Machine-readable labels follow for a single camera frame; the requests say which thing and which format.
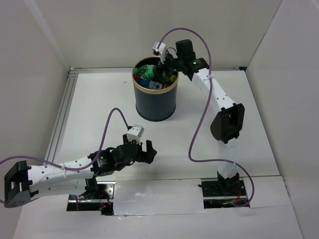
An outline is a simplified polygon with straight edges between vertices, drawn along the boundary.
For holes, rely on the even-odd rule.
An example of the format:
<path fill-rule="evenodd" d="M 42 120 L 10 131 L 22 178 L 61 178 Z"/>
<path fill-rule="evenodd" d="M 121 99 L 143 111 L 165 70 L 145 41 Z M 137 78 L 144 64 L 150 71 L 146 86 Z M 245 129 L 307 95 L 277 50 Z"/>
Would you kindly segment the clear bottle blue label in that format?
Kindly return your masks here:
<path fill-rule="evenodd" d="M 151 80 L 150 79 L 145 79 L 145 78 L 138 78 L 136 80 L 136 82 L 141 86 L 141 87 L 144 87 L 146 89 L 149 89 L 150 88 L 150 82 Z"/>

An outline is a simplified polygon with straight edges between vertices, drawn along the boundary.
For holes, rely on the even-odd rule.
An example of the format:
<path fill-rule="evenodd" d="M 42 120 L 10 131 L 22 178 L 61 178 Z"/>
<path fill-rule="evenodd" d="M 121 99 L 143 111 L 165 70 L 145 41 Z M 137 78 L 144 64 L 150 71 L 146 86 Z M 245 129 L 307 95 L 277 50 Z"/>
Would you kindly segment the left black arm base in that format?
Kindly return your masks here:
<path fill-rule="evenodd" d="M 97 191 L 83 196 L 69 195 L 66 211 L 99 212 L 103 216 L 114 215 L 115 181 L 97 182 Z"/>

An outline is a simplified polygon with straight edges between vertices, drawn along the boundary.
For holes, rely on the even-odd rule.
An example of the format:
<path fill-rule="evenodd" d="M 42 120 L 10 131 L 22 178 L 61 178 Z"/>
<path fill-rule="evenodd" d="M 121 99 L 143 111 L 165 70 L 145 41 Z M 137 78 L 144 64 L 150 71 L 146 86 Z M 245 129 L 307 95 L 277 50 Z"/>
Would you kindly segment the green soda bottle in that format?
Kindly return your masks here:
<path fill-rule="evenodd" d="M 139 74 L 142 77 L 146 77 L 146 78 L 153 78 L 154 74 L 153 74 L 153 68 L 155 65 L 143 65 L 141 67 L 135 67 L 133 69 L 133 75 L 134 74 Z"/>

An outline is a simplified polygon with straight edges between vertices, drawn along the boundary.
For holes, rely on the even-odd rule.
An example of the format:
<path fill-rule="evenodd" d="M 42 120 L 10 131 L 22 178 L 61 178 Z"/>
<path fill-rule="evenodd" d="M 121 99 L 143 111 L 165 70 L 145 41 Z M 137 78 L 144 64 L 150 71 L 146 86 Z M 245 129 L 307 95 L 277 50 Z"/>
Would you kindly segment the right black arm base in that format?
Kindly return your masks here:
<path fill-rule="evenodd" d="M 249 196 L 240 174 L 224 178 L 219 172 L 217 177 L 202 179 L 197 185 L 202 192 L 205 209 L 249 207 Z"/>

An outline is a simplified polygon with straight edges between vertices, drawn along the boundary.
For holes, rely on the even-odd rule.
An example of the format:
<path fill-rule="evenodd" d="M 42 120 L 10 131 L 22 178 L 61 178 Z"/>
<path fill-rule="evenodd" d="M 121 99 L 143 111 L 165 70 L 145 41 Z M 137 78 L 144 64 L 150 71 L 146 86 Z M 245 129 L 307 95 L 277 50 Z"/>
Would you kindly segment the small bottle yellow cap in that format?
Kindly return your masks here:
<path fill-rule="evenodd" d="M 168 78 L 168 80 L 169 80 L 169 82 L 172 84 L 172 83 L 174 83 L 175 81 L 176 81 L 176 79 L 177 79 L 177 76 L 176 75 L 171 75 L 171 76 L 169 76 L 169 78 Z"/>

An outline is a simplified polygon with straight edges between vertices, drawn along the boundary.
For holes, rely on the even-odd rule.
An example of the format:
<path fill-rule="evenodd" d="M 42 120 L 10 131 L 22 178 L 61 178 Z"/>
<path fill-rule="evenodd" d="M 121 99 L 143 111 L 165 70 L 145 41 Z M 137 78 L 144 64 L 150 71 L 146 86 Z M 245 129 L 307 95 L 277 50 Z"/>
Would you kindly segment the clear bottle red label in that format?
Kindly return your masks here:
<path fill-rule="evenodd" d="M 165 88 L 167 88 L 169 85 L 163 85 L 163 84 L 161 84 L 161 83 L 158 83 L 158 82 L 155 82 L 155 81 L 153 81 L 152 80 L 152 78 L 146 78 L 146 77 L 142 77 L 141 75 L 139 75 L 139 74 L 134 74 L 133 75 L 133 78 L 134 78 L 134 80 L 136 81 L 138 78 L 145 78 L 145 79 L 150 79 L 151 80 L 151 82 L 150 82 L 150 90 L 160 90 L 160 89 L 165 89 Z"/>

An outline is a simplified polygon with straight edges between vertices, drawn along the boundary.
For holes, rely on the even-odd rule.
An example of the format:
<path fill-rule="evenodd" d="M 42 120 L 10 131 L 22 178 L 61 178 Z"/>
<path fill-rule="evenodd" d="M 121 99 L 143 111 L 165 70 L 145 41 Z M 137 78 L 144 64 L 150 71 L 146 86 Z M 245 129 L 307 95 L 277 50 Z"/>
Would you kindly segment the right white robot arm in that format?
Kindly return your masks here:
<path fill-rule="evenodd" d="M 173 57 L 164 43 L 156 42 L 154 55 L 160 61 L 154 69 L 159 76 L 181 72 L 186 75 L 207 97 L 207 106 L 212 107 L 214 119 L 210 125 L 212 136 L 218 141 L 221 164 L 217 171 L 217 189 L 222 195 L 229 195 L 239 182 L 237 139 L 243 126 L 245 108 L 235 103 L 212 76 L 207 62 L 197 58 L 189 39 L 176 42 L 176 57 Z"/>

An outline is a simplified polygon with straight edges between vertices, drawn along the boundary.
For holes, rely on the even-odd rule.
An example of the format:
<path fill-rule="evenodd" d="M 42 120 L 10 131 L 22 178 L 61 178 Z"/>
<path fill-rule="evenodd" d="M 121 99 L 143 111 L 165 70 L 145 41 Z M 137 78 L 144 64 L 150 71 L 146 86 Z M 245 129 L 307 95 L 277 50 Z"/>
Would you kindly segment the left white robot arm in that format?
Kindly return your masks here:
<path fill-rule="evenodd" d="M 88 199 L 98 194 L 96 178 L 112 175 L 135 162 L 151 164 L 157 151 L 150 140 L 146 150 L 136 140 L 123 136 L 123 144 L 108 147 L 81 159 L 53 165 L 17 162 L 4 176 L 4 206 L 16 208 L 40 197 L 71 194 Z"/>

